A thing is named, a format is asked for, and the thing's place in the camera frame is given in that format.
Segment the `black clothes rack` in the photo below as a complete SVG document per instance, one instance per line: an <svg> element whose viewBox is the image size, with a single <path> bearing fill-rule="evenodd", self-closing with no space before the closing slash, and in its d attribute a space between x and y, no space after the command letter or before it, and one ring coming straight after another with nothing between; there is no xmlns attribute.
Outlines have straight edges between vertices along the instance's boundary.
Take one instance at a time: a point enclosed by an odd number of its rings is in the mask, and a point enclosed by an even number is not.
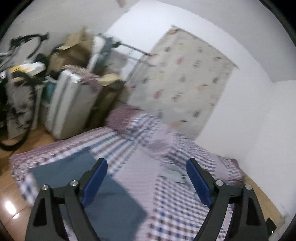
<svg viewBox="0 0 296 241"><path fill-rule="evenodd" d="M133 78L133 75L135 75L135 73L137 72L137 69L142 64L148 64L148 59L150 57L153 57L154 55L152 53L126 44L121 40L119 41L119 47L112 49L111 54L105 65L102 68L95 67L94 72L100 75L106 73L116 73L122 76L124 81L130 81Z"/></svg>

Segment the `wooden headboard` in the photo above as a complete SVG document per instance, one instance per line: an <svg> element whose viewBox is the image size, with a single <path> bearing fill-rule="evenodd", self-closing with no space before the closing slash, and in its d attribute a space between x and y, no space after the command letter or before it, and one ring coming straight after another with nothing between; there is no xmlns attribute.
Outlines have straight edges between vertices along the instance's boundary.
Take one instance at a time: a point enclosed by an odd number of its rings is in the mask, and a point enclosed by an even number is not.
<svg viewBox="0 0 296 241"><path fill-rule="evenodd" d="M244 184L250 184L254 189L257 196L258 202L260 204L264 220L267 221L269 218L274 222L276 228L280 228L285 223L285 219L281 215L280 211L276 208L269 197L260 189L260 187L255 184L255 182L246 174L244 175Z"/></svg>

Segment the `plaid bed sheet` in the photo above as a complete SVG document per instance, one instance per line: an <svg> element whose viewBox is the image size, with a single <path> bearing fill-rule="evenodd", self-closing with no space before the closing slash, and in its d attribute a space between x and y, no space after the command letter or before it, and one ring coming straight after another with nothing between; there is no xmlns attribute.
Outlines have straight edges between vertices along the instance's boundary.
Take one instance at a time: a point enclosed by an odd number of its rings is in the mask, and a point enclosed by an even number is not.
<svg viewBox="0 0 296 241"><path fill-rule="evenodd" d="M139 145L108 128L98 128L10 158L13 177L29 205L40 186L31 168L65 159L88 148L95 159L108 162L108 175L144 209L146 217L134 240L192 240L208 208L193 185L161 176L164 161L148 155Z"/></svg>

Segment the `light grey-blue garment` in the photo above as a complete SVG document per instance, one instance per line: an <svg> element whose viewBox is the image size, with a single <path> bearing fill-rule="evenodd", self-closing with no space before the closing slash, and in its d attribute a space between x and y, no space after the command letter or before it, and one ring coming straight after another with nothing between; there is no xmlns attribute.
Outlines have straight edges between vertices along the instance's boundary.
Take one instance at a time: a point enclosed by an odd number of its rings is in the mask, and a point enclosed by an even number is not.
<svg viewBox="0 0 296 241"><path fill-rule="evenodd" d="M191 181L187 172L174 164L162 164L161 176L170 179L173 182L190 185Z"/></svg>

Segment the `white suitcase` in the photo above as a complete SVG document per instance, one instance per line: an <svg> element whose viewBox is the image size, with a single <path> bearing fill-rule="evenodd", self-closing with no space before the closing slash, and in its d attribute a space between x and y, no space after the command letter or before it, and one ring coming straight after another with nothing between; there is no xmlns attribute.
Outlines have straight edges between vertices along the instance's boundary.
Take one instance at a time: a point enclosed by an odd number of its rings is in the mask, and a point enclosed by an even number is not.
<svg viewBox="0 0 296 241"><path fill-rule="evenodd" d="M57 140L83 132L102 87L80 74L63 70L53 92L45 121L46 129Z"/></svg>

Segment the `pink bag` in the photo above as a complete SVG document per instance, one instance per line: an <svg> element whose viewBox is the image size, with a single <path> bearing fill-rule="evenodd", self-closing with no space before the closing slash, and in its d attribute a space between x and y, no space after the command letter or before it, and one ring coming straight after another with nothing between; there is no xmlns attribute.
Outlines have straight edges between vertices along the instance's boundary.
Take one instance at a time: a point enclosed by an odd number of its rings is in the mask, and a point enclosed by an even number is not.
<svg viewBox="0 0 296 241"><path fill-rule="evenodd" d="M103 87L100 76L91 73L87 68L76 65L64 65L62 70L69 70L71 73L78 75L82 83L89 85L95 92L98 92Z"/></svg>

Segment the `pineapple print curtain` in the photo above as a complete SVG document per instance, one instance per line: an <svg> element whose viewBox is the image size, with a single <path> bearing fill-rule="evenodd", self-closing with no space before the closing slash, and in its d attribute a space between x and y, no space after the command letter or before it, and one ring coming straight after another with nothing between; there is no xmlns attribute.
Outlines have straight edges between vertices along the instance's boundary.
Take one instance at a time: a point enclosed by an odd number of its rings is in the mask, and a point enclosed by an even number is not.
<svg viewBox="0 0 296 241"><path fill-rule="evenodd" d="M171 26L128 81L127 103L196 138L236 67L204 40Z"/></svg>

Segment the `green plush toy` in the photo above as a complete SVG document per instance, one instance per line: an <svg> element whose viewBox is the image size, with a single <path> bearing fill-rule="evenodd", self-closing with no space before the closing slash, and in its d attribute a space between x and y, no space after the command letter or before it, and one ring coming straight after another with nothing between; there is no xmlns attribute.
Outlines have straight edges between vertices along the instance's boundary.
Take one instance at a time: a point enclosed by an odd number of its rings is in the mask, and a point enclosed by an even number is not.
<svg viewBox="0 0 296 241"><path fill-rule="evenodd" d="M99 56L97 58L95 67L102 68L107 62L112 49L119 47L120 41L116 40L114 37L103 35L102 33L98 34L98 37L104 40L105 43L103 44L102 49L99 51Z"/></svg>

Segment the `black bicycle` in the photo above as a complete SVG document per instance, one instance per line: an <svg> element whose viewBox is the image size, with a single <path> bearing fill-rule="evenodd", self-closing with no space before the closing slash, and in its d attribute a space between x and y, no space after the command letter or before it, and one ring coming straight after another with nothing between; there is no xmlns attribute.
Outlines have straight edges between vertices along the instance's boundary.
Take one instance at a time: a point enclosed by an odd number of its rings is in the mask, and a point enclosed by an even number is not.
<svg viewBox="0 0 296 241"><path fill-rule="evenodd" d="M33 127L37 105L36 86L42 83L47 57L39 54L50 34L32 34L10 40L8 51L1 53L1 149L13 152L27 140ZM21 64L15 57L22 45L37 39L37 47Z"/></svg>

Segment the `cardboard box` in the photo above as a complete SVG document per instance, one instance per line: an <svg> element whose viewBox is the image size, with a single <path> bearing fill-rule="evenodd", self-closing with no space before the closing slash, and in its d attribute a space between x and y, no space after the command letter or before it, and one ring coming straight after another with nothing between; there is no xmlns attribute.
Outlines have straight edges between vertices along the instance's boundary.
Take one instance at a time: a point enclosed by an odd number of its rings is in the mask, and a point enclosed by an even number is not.
<svg viewBox="0 0 296 241"><path fill-rule="evenodd" d="M51 55L47 73L58 72L65 65L86 67L92 53L92 45L93 34L86 27L70 34L66 42Z"/></svg>

